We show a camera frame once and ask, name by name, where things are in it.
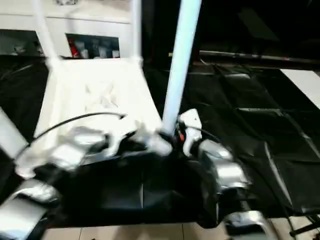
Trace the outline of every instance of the white floor tile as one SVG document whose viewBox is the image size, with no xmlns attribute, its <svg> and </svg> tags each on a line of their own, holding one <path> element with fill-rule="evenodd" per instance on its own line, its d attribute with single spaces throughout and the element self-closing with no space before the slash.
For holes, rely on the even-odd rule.
<svg viewBox="0 0 320 240">
<path fill-rule="evenodd" d="M 42 240 L 79 240 L 81 228 L 51 228 Z"/>
<path fill-rule="evenodd" d="M 203 229 L 196 223 L 184 223 L 183 234 L 184 240 L 227 240 L 229 238 L 223 224 L 216 228 Z"/>
<path fill-rule="evenodd" d="M 181 224 L 85 227 L 80 240 L 183 240 Z"/>
</svg>

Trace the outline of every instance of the black cable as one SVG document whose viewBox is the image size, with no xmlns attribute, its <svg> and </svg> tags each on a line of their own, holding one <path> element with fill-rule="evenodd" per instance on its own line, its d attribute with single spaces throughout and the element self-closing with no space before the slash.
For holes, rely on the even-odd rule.
<svg viewBox="0 0 320 240">
<path fill-rule="evenodd" d="M 200 62 L 202 62 L 204 65 L 206 65 L 206 66 L 209 66 L 209 67 L 212 67 L 213 68 L 213 70 L 214 70 L 214 74 L 216 73 L 216 72 L 218 72 L 219 74 L 221 74 L 222 73 L 222 71 L 225 71 L 225 72 L 229 72 L 229 73 L 231 73 L 232 71 L 231 70 L 229 70 L 228 68 L 226 68 L 226 67 L 224 67 L 224 66 L 218 66 L 216 63 L 207 63 L 207 62 L 205 62 L 201 57 L 199 58 L 199 60 L 200 60 Z"/>
<path fill-rule="evenodd" d="M 267 187 L 269 188 L 269 190 L 272 192 L 272 195 L 274 196 L 275 200 L 278 202 L 278 204 L 281 206 L 282 208 L 282 211 L 285 215 L 285 218 L 289 224 L 289 227 L 290 227 L 290 230 L 291 232 L 294 232 L 295 231 L 295 228 L 294 228 L 294 225 L 290 219 L 290 216 L 289 216 L 289 213 L 286 209 L 286 206 L 282 203 L 282 201 L 280 200 L 280 198 L 278 197 L 278 195 L 276 194 L 275 190 L 272 188 L 272 186 L 270 185 L 270 183 L 268 183 L 268 181 L 265 179 L 265 177 L 263 176 L 263 174 L 256 168 L 254 167 L 253 165 L 251 164 L 246 164 L 246 166 L 249 166 L 254 172 L 256 172 L 260 178 L 264 181 L 264 183 L 267 185 Z"/>
<path fill-rule="evenodd" d="M 56 125 L 48 128 L 47 130 L 41 132 L 38 136 L 36 136 L 31 142 L 29 142 L 26 146 L 24 146 L 16 155 L 15 159 L 18 159 L 19 157 L 21 157 L 21 155 L 37 140 L 39 140 L 40 138 L 42 138 L 44 135 L 46 135 L 47 133 L 51 132 L 52 130 L 61 127 L 62 125 L 68 124 L 70 122 L 79 120 L 79 119 L 83 119 L 83 118 L 87 118 L 87 117 L 91 117 L 91 116 L 97 116 L 97 115 L 115 115 L 115 116 L 119 116 L 120 119 L 122 119 L 123 117 L 125 117 L 125 114 L 120 114 L 120 113 L 116 113 L 116 112 L 93 112 L 93 113 L 87 113 L 87 114 L 83 114 L 80 116 L 75 116 L 72 118 L 69 118 L 67 120 L 61 121 L 59 123 L 57 123 Z"/>
<path fill-rule="evenodd" d="M 195 129 L 195 130 L 198 130 L 202 133 L 204 133 L 205 135 L 211 137 L 213 140 L 215 140 L 217 143 L 221 143 L 221 141 L 219 140 L 219 138 L 215 135 L 213 135 L 212 133 L 208 132 L 207 130 L 204 130 L 202 128 L 198 128 L 198 127 L 195 127 L 195 126 L 185 126 L 186 128 L 191 128 L 191 129 Z"/>
</svg>

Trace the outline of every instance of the black fabric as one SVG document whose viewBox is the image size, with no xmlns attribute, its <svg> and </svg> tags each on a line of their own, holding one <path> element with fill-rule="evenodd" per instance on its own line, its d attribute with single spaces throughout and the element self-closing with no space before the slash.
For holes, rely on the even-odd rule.
<svg viewBox="0 0 320 240">
<path fill-rule="evenodd" d="M 284 216 L 265 183 L 268 181 L 290 214 L 318 213 L 320 111 L 279 70 L 226 69 L 222 70 L 225 77 L 219 71 L 210 74 L 213 71 L 211 67 L 190 69 L 193 73 L 187 77 L 180 112 L 196 108 L 202 128 L 218 136 L 246 168 L 253 182 L 252 206 L 269 217 Z M 169 73 L 150 67 L 145 67 L 144 73 L 162 114 Z M 269 158 L 288 188 L 290 200 L 281 190 Z"/>
<path fill-rule="evenodd" d="M 27 141 L 31 141 L 45 94 L 44 58 L 0 56 L 0 107 Z M 0 203 L 21 183 L 11 159 L 0 149 Z"/>
<path fill-rule="evenodd" d="M 63 226 L 190 222 L 201 205 L 184 162 L 154 154 L 83 166 L 68 189 Z"/>
</svg>

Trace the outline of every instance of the white pole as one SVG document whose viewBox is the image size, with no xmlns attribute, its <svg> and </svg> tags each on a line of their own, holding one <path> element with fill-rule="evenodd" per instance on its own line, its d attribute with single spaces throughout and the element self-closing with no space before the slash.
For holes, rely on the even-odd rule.
<svg viewBox="0 0 320 240">
<path fill-rule="evenodd" d="M 27 145 L 15 124 L 0 107 L 0 147 L 11 158 L 15 159 L 19 151 Z"/>
<path fill-rule="evenodd" d="M 162 130 L 172 135 L 180 110 L 202 0 L 181 0 Z"/>
<path fill-rule="evenodd" d="M 139 64 L 142 63 L 141 53 L 141 34 L 142 34 L 142 15 L 141 15 L 141 1 L 131 0 L 131 31 L 132 31 L 132 58 Z"/>
<path fill-rule="evenodd" d="M 50 32 L 46 24 L 42 0 L 31 0 L 31 3 L 36 20 L 36 34 L 40 40 L 45 56 L 48 57 L 47 61 L 51 70 L 56 72 L 57 70 L 54 68 L 58 68 L 60 65 L 60 58 L 55 51 L 54 43 L 52 42 Z"/>
</svg>

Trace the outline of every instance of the tiled floor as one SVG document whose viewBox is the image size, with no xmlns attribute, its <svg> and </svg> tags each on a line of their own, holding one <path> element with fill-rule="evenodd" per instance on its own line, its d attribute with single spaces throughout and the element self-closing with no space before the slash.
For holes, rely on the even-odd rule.
<svg viewBox="0 0 320 240">
<path fill-rule="evenodd" d="M 304 217 L 293 217 L 295 228 L 309 224 Z M 292 240 L 285 219 L 272 219 L 282 240 Z M 314 233 L 297 236 L 297 240 L 312 240 Z M 104 226 L 84 228 L 56 228 L 46 232 L 42 240 L 227 240 L 223 224 L 214 229 L 203 229 L 196 223 Z"/>
</svg>

